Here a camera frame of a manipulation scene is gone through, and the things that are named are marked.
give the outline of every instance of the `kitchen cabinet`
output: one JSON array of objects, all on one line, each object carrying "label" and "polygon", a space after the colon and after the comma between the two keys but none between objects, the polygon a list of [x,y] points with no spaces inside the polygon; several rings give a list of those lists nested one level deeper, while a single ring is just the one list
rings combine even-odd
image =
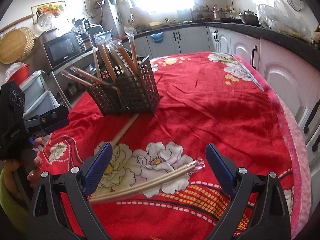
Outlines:
[{"label": "kitchen cabinet", "polygon": [[206,26],[177,29],[176,33],[181,54],[210,50]]},{"label": "kitchen cabinet", "polygon": [[[260,73],[294,115],[307,144],[320,125],[320,109],[303,128],[320,97],[320,72],[303,59],[271,42],[260,40]],[[309,160],[316,155],[309,152]]]},{"label": "kitchen cabinet", "polygon": [[217,52],[217,43],[215,41],[215,31],[216,29],[214,27],[208,27],[207,26],[207,35],[209,38],[209,49],[212,52]]},{"label": "kitchen cabinet", "polygon": [[179,38],[175,30],[163,32],[163,40],[160,43],[147,36],[150,51],[153,58],[171,56],[180,53]]},{"label": "kitchen cabinet", "polygon": [[320,136],[320,127],[316,130],[311,140],[307,143],[307,151],[310,163],[310,173],[311,173],[311,187],[312,187],[312,209],[313,212],[316,209],[320,201],[320,144],[317,144],[317,139]]},{"label": "kitchen cabinet", "polygon": [[230,30],[217,28],[219,53],[231,53]]},{"label": "kitchen cabinet", "polygon": [[[136,39],[134,39],[134,41],[136,44],[137,55],[139,55],[139,56],[148,56],[149,55],[150,59],[153,58],[153,55],[150,51],[149,44],[148,44],[146,37],[136,38]],[[129,41],[123,42],[122,44],[126,49],[131,50]]]},{"label": "kitchen cabinet", "polygon": [[209,27],[214,52],[231,53],[230,31],[222,28]]},{"label": "kitchen cabinet", "polygon": [[260,40],[233,31],[230,32],[230,39],[231,53],[243,58],[250,65],[253,55],[253,66],[259,71]]}]

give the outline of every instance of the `finger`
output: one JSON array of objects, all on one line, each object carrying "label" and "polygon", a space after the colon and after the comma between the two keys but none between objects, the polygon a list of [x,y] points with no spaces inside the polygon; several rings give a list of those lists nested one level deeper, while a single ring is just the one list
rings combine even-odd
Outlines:
[{"label": "finger", "polygon": [[41,167],[42,164],[43,164],[41,157],[37,156],[37,157],[33,160],[33,164],[34,164],[36,167]]},{"label": "finger", "polygon": [[36,168],[34,170],[32,170],[28,176],[27,176],[27,180],[30,181],[30,183],[38,181],[41,175],[41,169],[40,168]]},{"label": "finger", "polygon": [[22,199],[21,194],[19,193],[16,182],[13,178],[13,171],[16,171],[20,166],[19,161],[17,160],[6,160],[3,175],[4,175],[4,184],[7,190],[12,193],[16,198]]},{"label": "finger", "polygon": [[33,148],[34,149],[38,148],[41,143],[42,143],[42,137],[35,139],[35,145],[33,146]]}]

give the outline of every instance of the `metal screw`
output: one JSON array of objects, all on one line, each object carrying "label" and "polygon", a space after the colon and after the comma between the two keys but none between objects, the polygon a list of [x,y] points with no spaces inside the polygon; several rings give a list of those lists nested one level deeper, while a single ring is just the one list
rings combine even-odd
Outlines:
[{"label": "metal screw", "polygon": [[247,169],[246,169],[246,168],[243,168],[243,167],[239,168],[238,171],[239,171],[241,174],[246,174],[246,173],[247,173]]},{"label": "metal screw", "polygon": [[71,172],[72,172],[72,173],[77,173],[79,170],[80,170],[79,167],[73,167],[73,168],[71,169]]},{"label": "metal screw", "polygon": [[276,178],[277,174],[272,171],[272,172],[269,173],[269,176],[272,177],[272,178]]},{"label": "metal screw", "polygon": [[43,178],[47,177],[48,175],[49,175],[49,172],[47,172],[47,171],[44,171],[41,173],[41,177],[43,177]]}]

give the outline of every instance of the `black basket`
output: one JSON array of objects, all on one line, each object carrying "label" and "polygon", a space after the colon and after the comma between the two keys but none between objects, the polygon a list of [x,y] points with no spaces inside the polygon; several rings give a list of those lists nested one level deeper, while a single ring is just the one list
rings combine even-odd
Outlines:
[{"label": "black basket", "polygon": [[[104,116],[114,113],[154,113],[160,97],[149,57],[141,61],[137,74],[129,77],[124,75],[112,58],[111,64],[118,77],[114,85],[119,93],[100,84],[86,87],[101,113]],[[101,69],[101,74],[105,82],[112,82],[105,67]]]}]

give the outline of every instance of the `hand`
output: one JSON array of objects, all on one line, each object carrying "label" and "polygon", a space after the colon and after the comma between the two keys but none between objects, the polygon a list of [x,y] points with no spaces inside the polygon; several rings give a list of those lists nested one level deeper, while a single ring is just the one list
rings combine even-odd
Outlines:
[{"label": "hand", "polygon": [[[42,142],[42,138],[35,139],[34,148],[37,148]],[[27,179],[30,181],[30,187],[35,187],[41,175],[40,167],[42,166],[42,159],[37,156],[34,161],[34,165],[37,167],[36,169],[32,170]],[[16,199],[23,200],[21,193],[18,190],[18,187],[13,178],[13,172],[16,171],[23,162],[14,159],[8,159],[5,161],[5,165],[3,168],[3,175],[4,175],[4,183],[8,191],[12,194],[12,196]]]}]

